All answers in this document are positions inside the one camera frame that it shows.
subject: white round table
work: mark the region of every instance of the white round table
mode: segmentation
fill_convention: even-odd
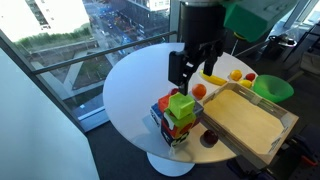
[[[207,130],[198,124],[190,131],[187,140],[172,149],[163,139],[150,115],[150,107],[168,94],[174,84],[168,81],[168,61],[171,51],[183,50],[183,43],[163,43],[149,46],[127,55],[110,71],[103,88],[103,101],[110,121],[119,133],[132,144],[147,152],[151,165],[166,176],[180,176],[192,169],[194,163],[212,163],[237,156],[225,144],[218,141],[211,148],[200,142]],[[199,66],[189,82],[202,83],[210,94],[220,86],[203,80]],[[245,75],[254,73],[246,64],[224,53],[218,58],[213,74],[228,79],[232,70],[239,69]]]

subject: wooden tray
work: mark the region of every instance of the wooden tray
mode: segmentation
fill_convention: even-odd
[[[203,101],[203,117],[257,168],[270,164],[298,117],[251,90],[227,83]]]

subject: stacked toy blocks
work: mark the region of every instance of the stacked toy blocks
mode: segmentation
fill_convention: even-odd
[[[181,93],[166,95],[151,107],[151,115],[169,146],[182,143],[197,123],[203,111],[200,104]]]

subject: banana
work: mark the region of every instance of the banana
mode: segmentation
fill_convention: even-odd
[[[215,85],[222,86],[222,85],[224,85],[225,83],[227,83],[226,80],[224,80],[224,79],[222,79],[222,78],[219,78],[218,76],[214,76],[214,75],[208,76],[208,75],[203,74],[203,70],[200,70],[200,76],[201,76],[204,80],[206,80],[206,81],[208,81],[208,82],[210,82],[210,83],[212,83],[212,84],[215,84]]]

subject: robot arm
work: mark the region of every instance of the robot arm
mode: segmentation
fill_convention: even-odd
[[[188,82],[201,63],[205,62],[204,74],[211,75],[223,54],[225,28],[249,42],[255,41],[296,3],[297,0],[184,0],[180,5],[178,39],[185,46],[183,51],[169,54],[169,81],[186,95]]]

